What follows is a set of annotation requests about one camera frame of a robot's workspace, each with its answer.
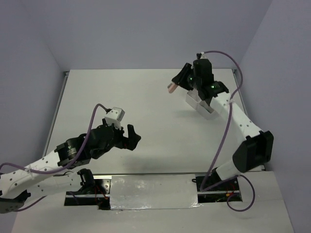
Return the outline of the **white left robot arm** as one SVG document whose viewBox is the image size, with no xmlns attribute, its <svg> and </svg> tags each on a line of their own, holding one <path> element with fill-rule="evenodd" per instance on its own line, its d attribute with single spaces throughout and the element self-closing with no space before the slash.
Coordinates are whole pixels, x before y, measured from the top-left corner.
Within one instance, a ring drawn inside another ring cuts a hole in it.
<svg viewBox="0 0 311 233">
<path fill-rule="evenodd" d="M 0 175 L 0 212 L 20 212 L 26 210 L 26 202 L 38 203 L 48 195 L 62 191 L 81 190 L 91 193 L 95 181 L 90 169 L 79 169 L 98 159 L 112 148 L 134 150 L 141 136 L 136 134 L 133 125 L 127 126 L 124 136 L 122 127 L 102 124 L 89 129 L 78 137 L 58 145 L 55 150 L 26 167 L 4 163 L 1 167 L 16 168 Z"/>
</svg>

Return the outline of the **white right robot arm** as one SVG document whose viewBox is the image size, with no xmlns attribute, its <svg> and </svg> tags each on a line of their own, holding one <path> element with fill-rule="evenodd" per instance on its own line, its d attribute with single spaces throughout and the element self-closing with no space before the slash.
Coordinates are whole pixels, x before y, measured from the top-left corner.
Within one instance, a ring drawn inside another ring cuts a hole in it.
<svg viewBox="0 0 311 233">
<path fill-rule="evenodd" d="M 181 71 L 172 78 L 169 93 L 177 87 L 187 91 L 196 90 L 201 102 L 226 120 L 224 135 L 221 139 L 216 155 L 220 154 L 229 130 L 234 132 L 236 150 L 224 164 L 212 166 L 204 177 L 200 191 L 212 188 L 222 190 L 227 186 L 228 180 L 246 173 L 271 160 L 274 136 L 270 131 L 263 131 L 254 124 L 233 100 L 226 85 L 214 79 L 212 64 L 206 59 L 197 59 L 192 64 L 186 63 Z"/>
</svg>

